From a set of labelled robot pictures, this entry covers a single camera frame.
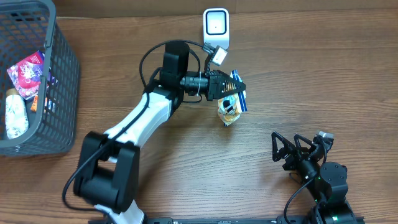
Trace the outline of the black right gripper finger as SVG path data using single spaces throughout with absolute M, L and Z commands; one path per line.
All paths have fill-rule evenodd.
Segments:
M 272 139 L 272 160 L 277 162 L 281 159 L 285 159 L 295 149 L 295 145 L 283 137 L 278 132 L 274 131 L 271 134 Z M 282 143 L 282 147 L 278 147 L 277 141 Z
M 302 146 L 301 142 L 308 145 L 308 147 Z M 302 136 L 301 134 L 294 135 L 294 143 L 295 146 L 302 152 L 313 152 L 316 149 L 314 143 L 311 140 L 307 139 L 306 137 Z

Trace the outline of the gold wet wipes pack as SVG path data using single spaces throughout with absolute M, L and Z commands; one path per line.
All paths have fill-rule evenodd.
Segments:
M 235 122 L 247 110 L 246 91 L 234 93 L 218 100 L 218 116 L 224 126 Z

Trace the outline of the small orange box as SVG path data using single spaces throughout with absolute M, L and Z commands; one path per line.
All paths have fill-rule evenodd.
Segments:
M 36 112 L 36 111 L 37 111 L 38 98 L 39 98 L 38 95 L 35 95 L 35 96 L 34 96 L 32 105 L 31 105 L 31 107 L 30 107 L 30 110 L 33 111 L 33 112 Z

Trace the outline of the red purple snack packet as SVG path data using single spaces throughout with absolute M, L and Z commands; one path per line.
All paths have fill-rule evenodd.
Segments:
M 36 51 L 7 69 L 15 89 L 25 100 L 38 95 L 40 77 L 44 72 L 45 54 Z

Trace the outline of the white floral tube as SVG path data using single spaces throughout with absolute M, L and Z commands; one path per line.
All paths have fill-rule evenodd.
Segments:
M 5 124 L 9 139 L 15 139 L 24 134 L 29 128 L 29 120 L 23 97 L 15 88 L 6 92 Z

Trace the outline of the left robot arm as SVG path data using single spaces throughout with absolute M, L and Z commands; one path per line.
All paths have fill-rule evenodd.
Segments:
M 117 125 L 103 134 L 90 132 L 82 144 L 75 173 L 66 186 L 101 212 L 102 223 L 143 223 L 145 214 L 136 204 L 141 147 L 153 132 L 168 121 L 184 96 L 217 100 L 217 114 L 229 126 L 246 112 L 246 85 L 238 72 L 212 70 L 221 65 L 228 51 L 225 44 L 201 45 L 208 54 L 196 71 L 188 70 L 190 40 L 168 40 L 163 64 L 154 70 L 139 104 Z

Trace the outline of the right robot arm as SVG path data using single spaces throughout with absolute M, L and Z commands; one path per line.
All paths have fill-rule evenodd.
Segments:
M 277 218 L 279 223 L 364 223 L 356 217 L 346 200 L 348 193 L 348 169 L 337 162 L 327 161 L 327 155 L 334 143 L 334 135 L 323 131 L 310 140 L 300 134 L 290 142 L 278 132 L 271 134 L 272 160 L 285 160 L 284 170 L 300 177 L 301 187 L 293 193 L 284 207 L 284 213 Z M 315 206 L 307 215 L 288 216 L 287 210 L 293 199 L 307 189 Z

